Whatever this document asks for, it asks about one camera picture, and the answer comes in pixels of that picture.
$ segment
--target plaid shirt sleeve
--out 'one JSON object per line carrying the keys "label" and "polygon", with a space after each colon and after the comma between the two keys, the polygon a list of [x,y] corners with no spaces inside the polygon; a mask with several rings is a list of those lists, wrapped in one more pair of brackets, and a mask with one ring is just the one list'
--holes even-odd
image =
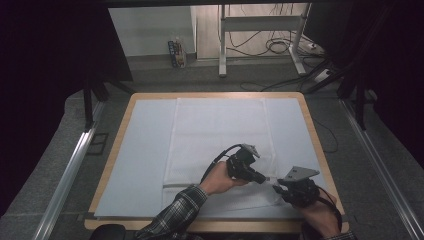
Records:
{"label": "plaid shirt sleeve", "polygon": [[196,218],[206,199],[206,193],[198,186],[192,185],[184,189],[149,225],[135,233],[135,239],[201,239],[185,231]]}
{"label": "plaid shirt sleeve", "polygon": [[355,234],[353,232],[348,231],[346,233],[342,233],[338,236],[329,237],[329,238],[322,238],[322,240],[357,240]]}

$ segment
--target robotic manipulator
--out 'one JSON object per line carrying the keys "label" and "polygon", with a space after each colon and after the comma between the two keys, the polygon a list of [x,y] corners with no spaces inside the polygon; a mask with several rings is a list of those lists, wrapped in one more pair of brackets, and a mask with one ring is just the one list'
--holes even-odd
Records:
{"label": "robotic manipulator", "polygon": [[255,146],[248,145],[248,144],[236,144],[234,146],[231,146],[227,150],[223,151],[221,154],[219,154],[218,157],[216,157],[212,161],[212,163],[209,165],[208,169],[206,170],[206,172],[204,173],[202,177],[201,182],[203,182],[203,180],[206,178],[206,176],[212,170],[212,168],[218,163],[218,161],[222,157],[227,156],[226,154],[230,150],[236,147],[239,147],[240,149],[233,155],[229,156],[229,158],[226,161],[228,175],[230,177],[234,177],[237,179],[244,179],[249,182],[254,181],[259,184],[263,183],[266,180],[266,177],[250,167],[250,165],[256,161],[253,156],[256,156],[259,158],[260,155],[256,151]]}
{"label": "robotic manipulator", "polygon": [[[255,162],[254,156],[260,158],[260,155],[256,151],[255,146],[248,144],[236,144],[218,155],[209,165],[201,182],[203,182],[218,161],[224,156],[227,156],[226,154],[236,147],[240,149],[235,154],[229,156],[226,161],[228,175],[249,182],[254,181],[259,184],[265,182],[266,177],[250,167]],[[273,185],[273,188],[278,194],[281,194],[285,202],[298,207],[306,207],[315,203],[319,198],[318,186],[315,185],[312,179],[309,179],[309,177],[318,174],[319,171],[295,166],[285,178],[278,179],[278,184]]]}

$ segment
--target black cable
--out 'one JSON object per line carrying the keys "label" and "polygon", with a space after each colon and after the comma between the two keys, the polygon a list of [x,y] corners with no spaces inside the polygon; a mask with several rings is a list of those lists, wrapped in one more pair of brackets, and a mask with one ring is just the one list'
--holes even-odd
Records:
{"label": "black cable", "polygon": [[321,189],[321,190],[325,193],[325,195],[327,195],[328,199],[330,199],[331,203],[332,203],[334,206],[336,206],[336,203],[334,203],[333,199],[331,199],[330,194],[329,194],[327,191],[325,191],[322,187],[320,187],[320,186],[317,186],[317,187],[318,187],[319,189]]}
{"label": "black cable", "polygon": [[263,87],[263,88],[266,87],[265,85],[261,85],[259,83],[254,83],[254,82],[242,82],[242,83],[240,83],[239,87],[241,89],[245,90],[245,91],[248,91],[248,92],[256,91],[256,90],[252,90],[252,89],[248,89],[248,88],[243,87],[243,85],[246,85],[246,84],[256,85],[256,86]]}
{"label": "black cable", "polygon": [[264,55],[265,53],[269,52],[269,49],[267,49],[265,52],[261,52],[261,53],[258,53],[258,54],[249,54],[249,53],[245,53],[245,52],[242,52],[242,51],[240,51],[240,50],[237,50],[237,49],[235,49],[235,48],[228,48],[228,47],[227,47],[227,50],[235,51],[235,52],[238,52],[238,53],[244,54],[244,55],[246,55],[246,56],[252,56],[252,57],[261,56],[261,55]]}
{"label": "black cable", "polygon": [[218,20],[218,24],[216,24],[216,29],[217,29],[217,32],[218,32],[218,39],[219,39],[219,42],[221,42],[221,36],[219,35],[220,34],[220,28],[219,28],[219,23],[221,22],[220,21],[220,17],[219,17],[219,5],[217,6],[218,7],[218,11],[216,12],[216,18],[217,18],[217,20]]}
{"label": "black cable", "polygon": [[323,66],[325,66],[328,63],[327,60],[321,62],[316,68],[312,69],[307,75],[299,77],[299,78],[295,78],[295,79],[291,79],[291,80],[285,80],[285,81],[281,81],[275,84],[272,84],[264,89],[262,89],[260,92],[263,92],[265,90],[268,90],[270,88],[279,88],[279,87],[283,87],[283,86],[287,86],[290,84],[294,84],[294,83],[298,83],[301,80],[308,80],[311,76],[313,76],[315,74],[316,71],[318,71],[319,69],[321,69]]}
{"label": "black cable", "polygon": [[283,13],[283,5],[284,5],[284,3],[282,3],[282,4],[281,4],[280,13],[278,14],[278,15],[280,15],[280,16],[281,16],[281,14]]}
{"label": "black cable", "polygon": [[[275,54],[283,54],[289,50],[289,45],[284,40],[283,38],[271,38],[266,41],[265,47]],[[283,51],[275,51],[272,50],[272,46],[274,45],[284,45],[286,48]]]}
{"label": "black cable", "polygon": [[227,148],[227,150],[224,150],[224,151],[222,151],[222,153],[221,154],[219,154],[218,155],[218,157],[216,157],[212,162],[211,162],[211,164],[209,165],[209,167],[208,167],[208,169],[206,169],[206,171],[205,171],[205,173],[203,174],[203,176],[202,176],[202,179],[200,180],[200,183],[202,183],[203,182],[203,180],[205,180],[205,178],[208,176],[208,174],[209,174],[209,172],[215,167],[215,165],[216,165],[216,163],[222,158],[222,157],[224,157],[224,156],[226,156],[226,154],[231,150],[231,149],[233,149],[233,148],[236,148],[236,147],[241,147],[242,145],[241,144],[236,144],[236,145],[233,145],[233,146],[231,146],[231,147],[229,147],[229,148]]}
{"label": "black cable", "polygon": [[317,76],[318,70],[323,69],[325,66],[329,64],[329,62],[330,62],[329,59],[324,58],[324,61],[322,61],[320,64],[314,67],[314,69],[312,69],[312,71],[309,72],[309,78],[303,81],[301,84],[299,84],[299,86],[297,86],[297,91],[302,93],[303,84],[305,84],[310,79],[314,79],[314,77]]}
{"label": "black cable", "polygon": [[324,58],[324,56],[314,56],[314,55],[311,55],[311,56],[305,56],[305,57],[303,57],[302,58],[302,63],[304,64],[304,65],[306,65],[306,66],[308,66],[308,67],[310,67],[310,68],[315,68],[315,67],[317,67],[318,65],[316,65],[316,66],[312,66],[311,64],[309,64],[309,63],[307,63],[306,61],[305,61],[305,59],[316,59],[316,58]]}
{"label": "black cable", "polygon": [[232,36],[231,36],[231,32],[229,32],[230,33],[230,42],[231,42],[231,45],[233,45],[233,47],[235,47],[235,48],[238,48],[238,47],[241,47],[241,46],[243,46],[244,44],[246,44],[247,42],[249,42],[252,38],[254,38],[256,35],[258,35],[259,33],[261,33],[262,31],[257,31],[255,34],[253,34],[251,37],[249,37],[246,41],[244,41],[243,43],[241,43],[241,44],[239,44],[239,45],[237,45],[237,46],[235,46],[234,45],[234,43],[233,43],[233,38],[232,38]]}
{"label": "black cable", "polygon": [[332,131],[330,128],[326,127],[324,124],[320,123],[320,122],[319,122],[318,120],[316,120],[315,118],[313,118],[313,117],[312,117],[312,119],[313,119],[316,123],[318,123],[320,126],[322,126],[323,128],[327,129],[327,130],[330,132],[330,134],[333,136],[334,141],[335,141],[335,143],[336,143],[336,147],[335,147],[335,149],[334,149],[334,150],[328,151],[328,150],[324,150],[324,149],[323,149],[323,151],[324,151],[325,153],[335,153],[335,152],[337,152],[337,151],[339,150],[339,141],[337,141],[336,135],[334,135],[333,131]]}
{"label": "black cable", "polygon": [[244,16],[247,16],[246,12],[243,10],[243,4],[240,5],[240,9],[244,13]]}

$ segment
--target hand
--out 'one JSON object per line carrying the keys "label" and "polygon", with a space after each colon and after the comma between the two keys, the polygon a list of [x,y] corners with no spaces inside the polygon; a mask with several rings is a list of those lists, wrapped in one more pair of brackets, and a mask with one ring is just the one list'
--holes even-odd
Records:
{"label": "hand", "polygon": [[[320,189],[319,191],[320,197],[330,202],[337,202],[337,199],[333,195],[328,193],[327,196],[323,190]],[[334,237],[340,234],[336,216],[334,215],[333,211],[324,203],[317,201],[305,208],[299,208],[294,205],[293,207],[299,210],[299,212],[302,213],[302,215],[305,217],[305,220],[324,238]]]}
{"label": "hand", "polygon": [[223,193],[235,186],[243,186],[249,183],[242,179],[232,179],[228,176],[227,164],[218,162],[206,176],[200,187],[210,196],[216,193]]}

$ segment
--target human arm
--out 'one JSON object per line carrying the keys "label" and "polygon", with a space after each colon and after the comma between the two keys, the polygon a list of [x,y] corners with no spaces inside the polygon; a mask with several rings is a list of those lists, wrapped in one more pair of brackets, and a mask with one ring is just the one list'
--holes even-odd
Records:
{"label": "human arm", "polygon": [[196,218],[207,197],[247,184],[228,176],[225,162],[218,162],[203,182],[179,192],[174,201],[146,227],[135,233],[135,239],[196,239],[185,231]]}
{"label": "human arm", "polygon": [[[336,204],[337,199],[330,193],[319,189],[320,198],[327,200],[333,205]],[[316,201],[314,204],[304,208],[297,206],[293,207],[297,209],[305,218],[306,222],[314,228],[322,236],[324,240],[355,240],[357,239],[353,232],[348,231],[341,233],[339,224],[334,211],[326,204]]]}

